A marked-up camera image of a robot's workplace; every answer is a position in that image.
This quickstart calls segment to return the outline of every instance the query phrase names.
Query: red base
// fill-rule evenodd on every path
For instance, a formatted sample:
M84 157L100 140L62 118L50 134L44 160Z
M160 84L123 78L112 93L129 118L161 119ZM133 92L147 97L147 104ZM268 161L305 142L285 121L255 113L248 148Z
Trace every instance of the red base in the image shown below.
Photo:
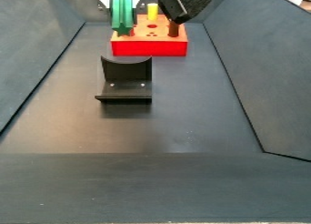
M137 16L139 24L133 28L133 36L112 35L113 56L185 56L188 39L184 25L180 35L169 37L169 21L164 15L156 21L147 20L147 15Z

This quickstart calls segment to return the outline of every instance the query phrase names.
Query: yellow peg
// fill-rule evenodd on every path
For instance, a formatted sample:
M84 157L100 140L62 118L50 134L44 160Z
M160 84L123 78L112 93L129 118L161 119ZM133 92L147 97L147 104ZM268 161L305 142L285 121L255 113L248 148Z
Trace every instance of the yellow peg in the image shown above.
M157 3L148 4L148 20L155 21L157 19Z

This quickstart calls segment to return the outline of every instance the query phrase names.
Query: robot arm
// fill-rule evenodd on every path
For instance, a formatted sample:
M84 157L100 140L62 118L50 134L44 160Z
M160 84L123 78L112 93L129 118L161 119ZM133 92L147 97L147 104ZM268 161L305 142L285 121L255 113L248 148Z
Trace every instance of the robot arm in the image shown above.
M211 0L157 0L167 18L176 24L192 19L207 7Z

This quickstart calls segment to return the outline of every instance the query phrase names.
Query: black holder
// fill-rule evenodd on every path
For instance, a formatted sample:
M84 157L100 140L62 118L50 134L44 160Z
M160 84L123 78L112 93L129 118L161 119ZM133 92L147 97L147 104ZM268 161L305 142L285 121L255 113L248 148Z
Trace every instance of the black holder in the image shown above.
M152 58L139 63L120 63L101 56L104 85L100 96L106 101L152 102Z

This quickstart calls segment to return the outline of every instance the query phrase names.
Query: green block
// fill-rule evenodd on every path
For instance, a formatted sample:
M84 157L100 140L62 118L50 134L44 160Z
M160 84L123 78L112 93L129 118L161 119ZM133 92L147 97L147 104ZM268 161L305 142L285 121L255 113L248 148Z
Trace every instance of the green block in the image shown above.
M113 0L112 29L117 32L117 36L128 36L132 27L132 0Z

